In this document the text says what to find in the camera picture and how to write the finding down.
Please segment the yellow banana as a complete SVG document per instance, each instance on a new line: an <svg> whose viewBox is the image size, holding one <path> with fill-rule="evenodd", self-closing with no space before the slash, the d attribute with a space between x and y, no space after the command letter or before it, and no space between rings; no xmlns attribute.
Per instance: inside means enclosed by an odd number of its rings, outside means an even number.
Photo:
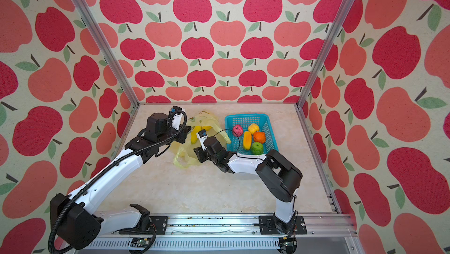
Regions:
<svg viewBox="0 0 450 254"><path fill-rule="evenodd" d="M191 143L195 144L198 141L197 132L199 132L201 129L205 129L206 131L210 130L212 126L195 126L194 129L191 131Z"/></svg>

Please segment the yellow translucent plastic bag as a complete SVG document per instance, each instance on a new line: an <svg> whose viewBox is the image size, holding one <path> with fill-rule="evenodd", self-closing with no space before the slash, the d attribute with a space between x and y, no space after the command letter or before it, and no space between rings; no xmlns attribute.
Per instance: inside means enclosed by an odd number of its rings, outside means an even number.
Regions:
<svg viewBox="0 0 450 254"><path fill-rule="evenodd" d="M199 114L188 119L187 126L191 126L191 131L188 133L185 143L179 144L174 142L173 147L170 148L171 152L175 153L173 164L178 168L189 168L200 164L194 149L201 147L197 134L202 129L206 130L209 137L218 134L216 138L223 147L231 143L226 130L220 133L223 129L220 126L219 120L210 112L201 111Z"/></svg>

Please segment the pink dragon fruit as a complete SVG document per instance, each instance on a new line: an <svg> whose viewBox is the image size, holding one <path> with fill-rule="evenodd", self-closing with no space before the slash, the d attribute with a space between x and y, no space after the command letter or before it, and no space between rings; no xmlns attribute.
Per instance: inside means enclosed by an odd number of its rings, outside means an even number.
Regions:
<svg viewBox="0 0 450 254"><path fill-rule="evenodd" d="M234 135L235 137L240 137L240 136L243 135L244 130L243 130L243 128L242 128L240 125L235 125L235 126L233 126L233 128L232 128L232 133L233 133L233 135Z"/></svg>

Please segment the yellow mango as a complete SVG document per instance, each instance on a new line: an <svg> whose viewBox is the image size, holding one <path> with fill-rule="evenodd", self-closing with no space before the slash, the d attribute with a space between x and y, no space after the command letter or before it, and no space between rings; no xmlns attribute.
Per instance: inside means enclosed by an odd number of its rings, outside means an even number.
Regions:
<svg viewBox="0 0 450 254"><path fill-rule="evenodd" d="M249 131L245 131L244 135L243 135L243 149L246 151L249 151L251 149L251 145L252 145L252 134Z"/></svg>

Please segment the green fruit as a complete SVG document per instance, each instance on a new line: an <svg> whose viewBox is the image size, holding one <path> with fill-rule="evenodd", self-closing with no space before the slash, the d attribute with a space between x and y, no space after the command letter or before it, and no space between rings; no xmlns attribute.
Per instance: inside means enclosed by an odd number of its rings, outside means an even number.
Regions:
<svg viewBox="0 0 450 254"><path fill-rule="evenodd" d="M263 154L264 153L264 145L259 142L253 142L250 150L253 155Z"/></svg>

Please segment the yellow bell pepper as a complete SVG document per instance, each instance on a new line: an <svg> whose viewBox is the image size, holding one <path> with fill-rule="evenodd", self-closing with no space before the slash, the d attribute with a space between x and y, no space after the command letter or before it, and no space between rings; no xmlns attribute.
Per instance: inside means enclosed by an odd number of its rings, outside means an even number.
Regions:
<svg viewBox="0 0 450 254"><path fill-rule="evenodd" d="M251 135L253 135L254 133L260 131L260 127L258 124L252 123L248 126L247 131L250 132Z"/></svg>

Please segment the orange fruit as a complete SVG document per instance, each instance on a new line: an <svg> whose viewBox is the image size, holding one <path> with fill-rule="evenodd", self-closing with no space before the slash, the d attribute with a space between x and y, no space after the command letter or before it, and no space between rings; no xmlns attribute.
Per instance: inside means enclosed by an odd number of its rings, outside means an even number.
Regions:
<svg viewBox="0 0 450 254"><path fill-rule="evenodd" d="M266 142L266 134L264 132L256 132L253 134L253 141L264 144Z"/></svg>

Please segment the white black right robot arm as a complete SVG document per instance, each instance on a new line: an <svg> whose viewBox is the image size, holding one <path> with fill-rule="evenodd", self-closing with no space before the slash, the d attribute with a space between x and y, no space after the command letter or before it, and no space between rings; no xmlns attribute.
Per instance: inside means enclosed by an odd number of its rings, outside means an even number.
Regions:
<svg viewBox="0 0 450 254"><path fill-rule="evenodd" d="M257 175L276 198L276 207L270 230L291 235L294 232L296 192L301 185L302 173L293 163L276 150L266 154L248 155L227 151L215 137L207 137L194 148L200 163L211 161L224 173Z"/></svg>

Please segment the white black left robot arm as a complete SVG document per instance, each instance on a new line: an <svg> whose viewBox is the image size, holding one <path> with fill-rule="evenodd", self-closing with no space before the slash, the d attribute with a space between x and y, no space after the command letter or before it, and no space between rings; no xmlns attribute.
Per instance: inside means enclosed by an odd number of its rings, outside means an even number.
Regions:
<svg viewBox="0 0 450 254"><path fill-rule="evenodd" d="M143 243L144 253L157 238L157 227L149 211L138 205L119 211L98 212L98 207L129 175L152 157L162 155L160 147L168 149L173 142L183 144L191 127L187 115L178 106L169 113L154 113L146 128L129 141L119 155L81 187L64 195L56 194L50 202L52 225L48 249L52 254L65 254L72 249L81 250L99 235L110 232L148 235Z"/></svg>

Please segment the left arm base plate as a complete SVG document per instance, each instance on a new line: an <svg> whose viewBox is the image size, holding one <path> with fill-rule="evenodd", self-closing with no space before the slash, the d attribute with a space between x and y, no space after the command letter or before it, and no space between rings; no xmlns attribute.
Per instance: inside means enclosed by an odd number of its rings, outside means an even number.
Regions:
<svg viewBox="0 0 450 254"><path fill-rule="evenodd" d="M122 235L164 235L168 223L167 216L144 215L136 227L119 230Z"/></svg>

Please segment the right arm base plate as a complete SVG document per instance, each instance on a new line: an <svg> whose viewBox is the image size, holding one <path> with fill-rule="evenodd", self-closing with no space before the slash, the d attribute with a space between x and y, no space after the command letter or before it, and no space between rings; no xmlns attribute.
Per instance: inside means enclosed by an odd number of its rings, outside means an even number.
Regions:
<svg viewBox="0 0 450 254"><path fill-rule="evenodd" d="M298 215L293 215L287 223L275 215L259 216L257 225L261 235L306 235L308 232L303 216Z"/></svg>

